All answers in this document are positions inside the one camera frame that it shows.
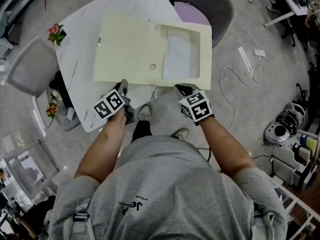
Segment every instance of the chair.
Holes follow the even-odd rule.
[[[225,35],[234,16],[234,7],[230,0],[170,0],[170,2],[173,6],[175,2],[188,3],[208,19],[212,28],[212,48]]]
[[[49,125],[44,123],[37,99],[46,91],[49,102],[49,92],[47,89],[58,71],[59,65],[54,49],[40,36],[37,36],[17,56],[6,80],[8,84],[32,96],[35,114],[41,129],[44,131],[49,128],[52,121]],[[69,121],[64,111],[58,111],[55,118],[57,123],[66,132],[80,124],[77,115],[75,115],[72,121]]]

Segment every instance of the white table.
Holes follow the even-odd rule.
[[[67,36],[61,46],[55,46],[55,52],[74,109],[88,133],[106,123],[96,116],[92,106],[116,84],[93,82],[102,15],[107,7],[155,23],[181,21],[168,0],[95,0],[61,22]],[[121,60],[121,54],[114,56]],[[157,97],[170,90],[167,87],[129,84],[127,96],[135,109],[149,102],[152,96]]]
[[[308,14],[308,8],[307,6],[301,6],[299,7],[298,5],[296,5],[296,3],[293,1],[293,0],[285,0],[287,2],[287,4],[290,6],[291,8],[291,12],[288,12],[287,14],[285,15],[282,15],[266,24],[264,24],[265,27],[269,27],[270,25],[272,24],[275,24],[279,21],[282,21],[286,18],[289,18],[293,15],[298,15],[298,16],[301,16],[301,15],[307,15]]]

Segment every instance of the potted plant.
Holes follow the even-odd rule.
[[[0,168],[0,180],[4,181],[4,179],[5,179],[4,169]]]
[[[57,46],[60,46],[61,41],[67,35],[66,32],[62,29],[64,25],[54,24],[50,27],[47,32],[49,33],[48,41],[51,41],[53,44],[56,43]]]
[[[48,106],[46,107],[46,115],[49,118],[54,119],[55,118],[55,114],[57,112],[57,104],[53,103],[53,102],[49,102]]]

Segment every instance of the white cable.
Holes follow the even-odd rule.
[[[256,41],[251,37],[251,35],[248,33],[248,31],[246,31],[245,29],[241,28],[241,27],[238,27],[237,25],[235,25],[233,22],[231,22],[232,25],[234,25],[236,28],[244,31],[247,33],[247,35],[251,38],[251,40],[253,41],[254,43],[254,46],[252,47],[252,52],[254,52],[254,49],[255,48],[258,48],[258,49],[261,49],[258,44],[256,43]],[[268,59],[265,59],[267,62],[271,62],[274,60],[273,56],[270,54],[270,53],[267,53],[266,54],[270,55],[271,56],[271,60],[268,60]],[[235,106],[230,102],[230,100],[227,98],[226,94],[224,93],[224,90],[222,89],[222,74],[223,72],[226,70],[226,69],[229,69],[231,70],[239,79],[240,81],[246,86],[248,87],[249,89],[252,89],[254,88],[257,84],[261,84],[265,78],[266,78],[266,72],[265,72],[265,69],[264,69],[264,66],[262,65],[262,62],[263,61],[260,61],[258,64],[254,65],[253,67],[247,67],[245,70],[244,70],[244,74],[246,77],[248,77],[249,75],[252,75],[252,79],[253,81],[255,82],[253,86],[249,86],[248,84],[246,84],[242,79],[241,77],[231,68],[231,67],[225,67],[222,71],[221,71],[221,75],[220,75],[220,89],[221,89],[221,92],[223,94],[223,96],[225,97],[225,99],[228,101],[228,103],[231,105],[231,107],[233,108],[234,110],[234,114],[233,114],[233,119],[232,119],[232,122],[231,122],[231,125],[230,125],[230,133],[232,132],[232,125],[235,121],[235,118],[236,118],[236,113],[237,113],[237,110],[235,108]],[[262,68],[262,72],[263,72],[263,78],[262,80],[260,80],[260,73],[259,73],[259,68]]]

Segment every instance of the sneaker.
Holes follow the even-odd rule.
[[[50,196],[57,195],[57,192],[51,186],[47,186],[46,189],[48,190]]]
[[[267,9],[270,13],[273,13],[273,14],[277,13],[277,10],[274,9],[272,6],[266,6],[266,9]]]
[[[171,137],[176,137],[176,138],[179,138],[179,140],[181,141],[185,141],[188,135],[189,135],[189,130],[187,128],[180,128],[174,134],[172,134]]]
[[[141,120],[150,121],[151,115],[152,115],[152,107],[149,104],[145,104],[140,109],[140,112],[138,115],[139,121]]]

